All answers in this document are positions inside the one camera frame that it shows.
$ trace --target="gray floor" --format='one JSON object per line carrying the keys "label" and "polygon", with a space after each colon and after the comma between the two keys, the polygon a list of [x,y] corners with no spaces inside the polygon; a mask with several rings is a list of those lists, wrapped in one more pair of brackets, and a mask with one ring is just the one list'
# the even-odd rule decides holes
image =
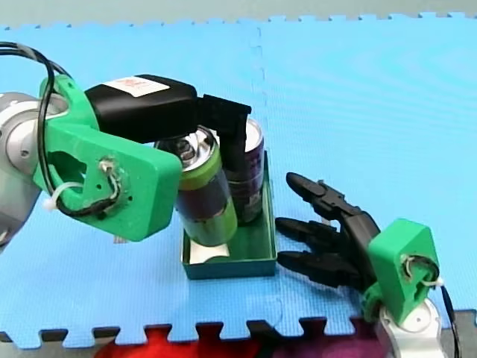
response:
{"label": "gray floor", "polygon": [[[80,24],[100,22],[104,24],[128,21],[133,23],[160,20],[166,23],[179,19],[197,22],[210,18],[234,21],[238,18],[266,20],[269,16],[286,15],[296,19],[300,15],[316,15],[326,19],[331,15],[346,15],[355,19],[362,13],[373,13],[385,18],[389,13],[405,13],[416,16],[420,11],[433,11],[445,16],[451,11],[477,14],[476,0],[3,0],[0,4],[0,24],[18,27],[22,24],[48,25],[53,22]],[[464,346],[464,358],[474,357],[477,351],[477,329],[473,313],[458,315]],[[443,335],[446,350],[450,352],[452,337]],[[0,344],[0,358],[90,358],[98,347],[88,350],[65,351],[60,344],[48,343],[38,351],[18,351],[10,344]]]}

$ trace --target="sticker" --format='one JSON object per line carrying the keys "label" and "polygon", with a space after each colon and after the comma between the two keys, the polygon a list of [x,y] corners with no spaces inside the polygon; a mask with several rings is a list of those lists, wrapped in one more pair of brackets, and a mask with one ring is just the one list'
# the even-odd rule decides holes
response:
{"label": "sticker", "polygon": [[170,88],[165,84],[160,84],[159,82],[146,80],[145,78],[140,77],[119,78],[118,80],[105,82],[104,85],[127,92],[133,97],[141,97],[143,95],[149,95]]}

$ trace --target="green plastic container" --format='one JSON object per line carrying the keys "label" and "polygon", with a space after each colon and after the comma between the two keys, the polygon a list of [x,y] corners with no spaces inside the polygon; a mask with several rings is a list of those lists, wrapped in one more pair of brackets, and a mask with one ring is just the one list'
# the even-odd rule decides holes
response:
{"label": "green plastic container", "polygon": [[227,243],[214,248],[199,245],[184,233],[182,262],[191,280],[275,275],[277,244],[268,157],[265,152],[263,214],[238,227]]}

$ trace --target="dark soda can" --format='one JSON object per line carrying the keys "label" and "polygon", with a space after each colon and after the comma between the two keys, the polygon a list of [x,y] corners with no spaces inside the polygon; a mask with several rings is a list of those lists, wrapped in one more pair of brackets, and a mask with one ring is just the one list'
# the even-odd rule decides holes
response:
{"label": "dark soda can", "polygon": [[253,119],[249,118],[246,126],[244,170],[224,170],[239,224],[247,224],[262,213],[264,137],[259,124]]}
{"label": "dark soda can", "polygon": [[232,239],[237,216],[212,132],[199,127],[193,134],[162,140],[155,147],[176,154],[182,162],[175,207],[189,238],[209,247]]}

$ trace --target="interlocking foam tile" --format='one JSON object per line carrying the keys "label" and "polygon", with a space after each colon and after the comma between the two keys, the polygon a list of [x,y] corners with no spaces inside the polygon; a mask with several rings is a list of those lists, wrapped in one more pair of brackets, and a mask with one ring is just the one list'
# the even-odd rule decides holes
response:
{"label": "interlocking foam tile", "polygon": [[[467,45],[476,24],[308,17],[272,19],[260,31],[253,22],[216,20],[3,35],[40,48],[85,88],[150,72],[251,104],[271,150],[277,215],[315,218],[285,185],[294,171],[326,179],[383,227],[398,216],[429,224],[455,305],[466,309],[476,307],[468,285],[476,244],[458,223],[471,219],[477,199],[476,50]],[[0,92],[37,91],[40,66],[2,61],[9,72]],[[279,239],[280,249],[303,248]],[[296,336],[299,319],[313,317],[327,318],[328,334],[351,334],[349,318],[359,315],[354,293],[281,268],[276,277],[188,281],[177,217],[144,242],[114,245],[110,235],[37,205],[0,256],[0,271],[0,331],[21,348],[39,347],[39,331],[59,329],[68,330],[66,347],[89,346],[95,327],[120,327],[119,344],[140,343],[144,326],[161,324],[172,326],[171,340],[183,341],[196,339],[203,322],[223,322],[224,339],[248,336],[253,320]]]}
{"label": "interlocking foam tile", "polygon": [[[477,21],[390,17],[262,26],[275,213],[315,217],[277,183],[298,172],[324,179],[381,227],[397,217],[427,224],[455,308],[477,309],[477,236],[468,228],[477,202],[477,49],[469,45]],[[303,248],[284,238],[280,246]],[[285,277],[282,287],[294,288],[283,290],[282,322],[323,315],[308,285]],[[432,298],[446,317],[440,290]]]}
{"label": "interlocking foam tile", "polygon": [[[258,33],[251,22],[212,21],[31,26],[2,31],[1,37],[38,48],[84,88],[153,73],[259,110],[263,95],[253,87],[255,77],[262,81],[253,48]],[[41,66],[19,58],[1,61],[0,92],[37,93],[45,77]],[[58,329],[69,331],[66,347],[86,347],[93,344],[95,327],[120,327],[118,343],[140,343],[144,326],[161,324],[172,324],[170,338],[183,341],[196,339],[195,325],[210,321],[224,322],[222,338],[233,339],[250,334],[247,320],[279,319],[277,279],[188,281],[177,218],[144,242],[114,245],[107,233],[47,213],[43,199],[0,258],[0,331],[19,347],[39,347],[40,330]]]}

